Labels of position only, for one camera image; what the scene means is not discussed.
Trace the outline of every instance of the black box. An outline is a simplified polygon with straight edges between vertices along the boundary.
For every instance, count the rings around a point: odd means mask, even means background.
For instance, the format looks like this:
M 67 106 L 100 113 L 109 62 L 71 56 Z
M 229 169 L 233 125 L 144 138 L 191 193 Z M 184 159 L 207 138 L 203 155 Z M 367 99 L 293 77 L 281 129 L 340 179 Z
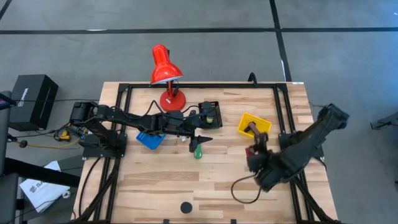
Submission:
M 17 106 L 11 108 L 9 126 L 18 131 L 46 129 L 57 90 L 46 75 L 19 75 L 11 96 Z

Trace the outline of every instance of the black circle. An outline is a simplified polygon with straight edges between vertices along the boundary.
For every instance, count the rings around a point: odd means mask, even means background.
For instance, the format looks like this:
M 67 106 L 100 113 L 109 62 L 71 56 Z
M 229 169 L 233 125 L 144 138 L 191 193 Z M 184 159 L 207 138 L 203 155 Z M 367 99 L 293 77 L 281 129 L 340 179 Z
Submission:
M 191 203 L 189 203 L 189 202 L 183 202 L 183 203 L 181 204 L 180 209 L 181 209 L 181 212 L 182 212 L 182 213 L 188 214 L 188 213 L 192 212 L 192 205 L 191 205 Z

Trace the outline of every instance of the yellow cable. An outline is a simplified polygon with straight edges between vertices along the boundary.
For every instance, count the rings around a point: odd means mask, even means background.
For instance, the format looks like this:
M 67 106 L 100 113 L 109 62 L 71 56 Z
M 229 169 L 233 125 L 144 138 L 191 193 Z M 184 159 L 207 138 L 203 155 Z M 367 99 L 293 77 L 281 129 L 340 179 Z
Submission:
M 28 144 L 27 146 L 30 146 L 30 147 L 43 147 L 43 148 L 47 148 L 47 149 L 62 149 L 63 147 L 68 147 L 68 146 L 71 146 L 73 144 L 76 144 L 79 141 L 80 141 L 80 139 L 77 139 L 76 141 L 71 142 L 71 143 L 66 144 L 66 145 L 63 145 L 63 146 L 42 146 L 42 145 L 36 145 L 36 144 Z

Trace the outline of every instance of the green bottle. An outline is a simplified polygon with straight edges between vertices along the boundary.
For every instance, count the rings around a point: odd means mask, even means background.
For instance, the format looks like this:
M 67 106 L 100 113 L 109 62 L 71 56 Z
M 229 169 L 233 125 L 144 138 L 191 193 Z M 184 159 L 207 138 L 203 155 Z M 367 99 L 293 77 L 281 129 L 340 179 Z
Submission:
M 201 153 L 201 145 L 199 144 L 195 150 L 195 152 L 193 152 L 193 156 L 195 159 L 200 159 L 202 157 L 202 153 Z

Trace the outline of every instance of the yellow bin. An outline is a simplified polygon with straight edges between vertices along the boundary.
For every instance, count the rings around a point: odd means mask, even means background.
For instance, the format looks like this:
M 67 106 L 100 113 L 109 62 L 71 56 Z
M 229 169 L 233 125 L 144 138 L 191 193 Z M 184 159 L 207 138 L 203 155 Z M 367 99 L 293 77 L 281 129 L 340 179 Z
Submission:
M 263 133 L 266 132 L 269 134 L 271 131 L 271 126 L 272 123 L 269 121 L 266 121 L 264 119 L 258 118 L 256 116 L 253 116 L 249 113 L 244 113 L 241 119 L 241 122 L 239 123 L 238 126 L 238 132 L 239 134 L 243 134 L 244 136 L 250 137 L 254 139 L 254 133 L 250 130 L 248 132 L 244 132 L 244 130 L 247 128 L 250 122 L 255 122 L 257 129 Z

